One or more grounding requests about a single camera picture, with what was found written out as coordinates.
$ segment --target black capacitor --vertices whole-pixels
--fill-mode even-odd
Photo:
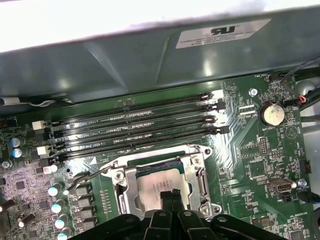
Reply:
[[[19,223],[18,226],[19,228],[24,228],[26,225],[31,223],[35,219],[36,215],[33,213],[29,213],[25,218],[23,218]]]
[[[15,201],[13,201],[12,199],[5,201],[4,203],[0,204],[0,213],[8,210],[14,205],[15,205]]]

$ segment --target chip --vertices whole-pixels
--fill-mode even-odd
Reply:
[[[78,200],[78,206],[79,206],[79,208],[84,208],[84,207],[91,206],[90,199],[89,198],[84,198],[84,199]]]
[[[160,192],[180,189],[184,208],[189,204],[190,188],[177,168],[157,171],[138,177],[136,180],[138,194],[145,211],[161,209]]]
[[[86,186],[78,187],[75,189],[75,194],[77,196],[87,195],[89,193],[88,188]]]
[[[253,218],[252,219],[252,224],[255,225],[255,226],[259,225],[259,220],[256,219],[256,218]]]
[[[49,167],[50,163],[48,159],[40,159],[40,167]]]
[[[94,212],[92,209],[80,211],[80,216],[82,219],[92,218],[94,216]]]
[[[48,209],[49,208],[48,201],[39,202],[39,207],[40,207],[40,209]]]
[[[264,216],[260,219],[261,225],[265,228],[269,226],[269,217]]]
[[[35,169],[35,172],[36,172],[37,174],[41,174],[41,173],[44,172],[44,170],[43,170],[41,167],[39,167],[39,168],[36,168],[36,169]]]
[[[30,231],[29,232],[29,237],[31,239],[38,237],[37,231],[36,230]]]
[[[30,204],[29,203],[24,203],[22,205],[22,210],[28,210],[30,208]]]
[[[25,188],[25,183],[23,181],[18,181],[15,186],[17,190],[21,190]]]
[[[4,177],[0,177],[0,186],[6,185],[6,179]]]
[[[94,221],[87,221],[82,223],[82,228],[84,231],[93,229],[95,226],[96,226],[96,223]]]
[[[293,232],[290,232],[290,239],[291,240],[303,240],[304,236],[301,231],[293,231]]]

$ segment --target cpu socket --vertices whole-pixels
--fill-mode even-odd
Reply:
[[[112,179],[120,214],[143,219],[146,212],[161,209],[160,192],[179,189],[184,208],[209,220],[222,211],[210,199],[205,160],[212,154],[210,147],[186,144],[121,156],[101,169],[112,167],[102,175]],[[141,160],[147,163],[133,166]]]

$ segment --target gray metal panel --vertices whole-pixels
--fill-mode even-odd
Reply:
[[[203,22],[192,25],[2,53],[0,95],[68,93],[81,102],[257,73],[320,55],[320,8],[263,13],[261,4],[272,1],[252,2],[260,3],[254,8],[259,11],[250,15],[260,15],[231,19],[241,13],[234,10],[233,15],[217,14],[211,19],[218,20],[201,18]],[[182,31],[263,19],[271,21],[248,39],[176,49]]]

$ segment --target connector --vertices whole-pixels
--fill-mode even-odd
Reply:
[[[33,130],[40,130],[40,129],[45,129],[46,128],[46,123],[45,121],[33,121],[32,122],[32,128]]]
[[[297,184],[289,178],[276,178],[267,181],[270,188],[276,193],[287,193],[297,188]]]

